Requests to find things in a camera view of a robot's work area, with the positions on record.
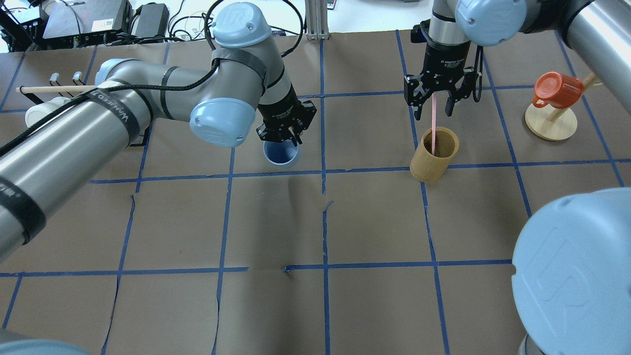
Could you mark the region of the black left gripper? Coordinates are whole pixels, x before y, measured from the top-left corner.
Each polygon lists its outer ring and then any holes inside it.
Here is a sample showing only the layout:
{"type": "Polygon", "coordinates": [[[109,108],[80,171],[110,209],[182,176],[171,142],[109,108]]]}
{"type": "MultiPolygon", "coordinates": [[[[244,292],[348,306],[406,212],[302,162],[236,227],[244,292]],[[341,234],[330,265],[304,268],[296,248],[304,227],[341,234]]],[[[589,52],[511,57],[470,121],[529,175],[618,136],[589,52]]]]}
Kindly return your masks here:
{"type": "Polygon", "coordinates": [[[301,135],[308,130],[317,108],[312,101],[300,101],[290,97],[274,104],[259,104],[262,124],[256,128],[259,139],[264,142],[302,144],[301,135]]]}

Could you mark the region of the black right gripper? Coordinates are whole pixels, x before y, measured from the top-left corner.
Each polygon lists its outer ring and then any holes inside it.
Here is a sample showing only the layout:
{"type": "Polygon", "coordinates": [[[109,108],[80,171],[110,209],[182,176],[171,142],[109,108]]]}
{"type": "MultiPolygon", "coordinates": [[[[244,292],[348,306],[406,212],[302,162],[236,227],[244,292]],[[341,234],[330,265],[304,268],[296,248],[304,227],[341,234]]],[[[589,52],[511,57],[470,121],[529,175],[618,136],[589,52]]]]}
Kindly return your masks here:
{"type": "Polygon", "coordinates": [[[404,100],[412,108],[416,121],[420,121],[423,106],[433,93],[448,92],[445,113],[451,117],[462,99],[482,98],[482,47],[476,46],[475,63],[466,67],[470,42],[443,45],[428,42],[424,54],[423,70],[417,75],[404,77],[404,100]]]}

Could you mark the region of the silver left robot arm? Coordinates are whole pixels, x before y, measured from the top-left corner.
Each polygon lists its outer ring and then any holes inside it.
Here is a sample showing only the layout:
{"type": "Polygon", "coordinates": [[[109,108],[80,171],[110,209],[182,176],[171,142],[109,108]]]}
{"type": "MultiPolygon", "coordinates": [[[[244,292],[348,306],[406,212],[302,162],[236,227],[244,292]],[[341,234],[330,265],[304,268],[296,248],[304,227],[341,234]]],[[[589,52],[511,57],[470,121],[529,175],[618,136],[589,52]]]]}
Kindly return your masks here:
{"type": "Polygon", "coordinates": [[[162,117],[189,124],[219,147],[244,143],[255,131],[264,146],[291,143],[317,112],[300,101],[284,57],[259,7],[232,3],[205,24],[208,72],[139,59],[109,59],[95,87],[55,108],[1,148],[1,258],[45,228],[79,189],[162,117]]]}

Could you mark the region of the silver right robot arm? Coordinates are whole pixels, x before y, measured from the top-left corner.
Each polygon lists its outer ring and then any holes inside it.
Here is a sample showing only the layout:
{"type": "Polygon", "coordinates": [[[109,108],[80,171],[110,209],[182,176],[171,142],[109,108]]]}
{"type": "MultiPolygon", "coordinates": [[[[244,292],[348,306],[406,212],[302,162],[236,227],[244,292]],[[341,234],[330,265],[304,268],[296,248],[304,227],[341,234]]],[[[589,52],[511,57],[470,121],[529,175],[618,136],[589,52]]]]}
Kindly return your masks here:
{"type": "Polygon", "coordinates": [[[421,185],[440,332],[447,355],[543,349],[630,353],[630,302],[611,303],[614,277],[630,285],[630,115],[606,88],[574,108],[578,128],[548,141],[530,132],[531,85],[545,71],[587,65],[549,31],[485,49],[479,104],[448,125],[460,152],[439,182],[421,185]]]}

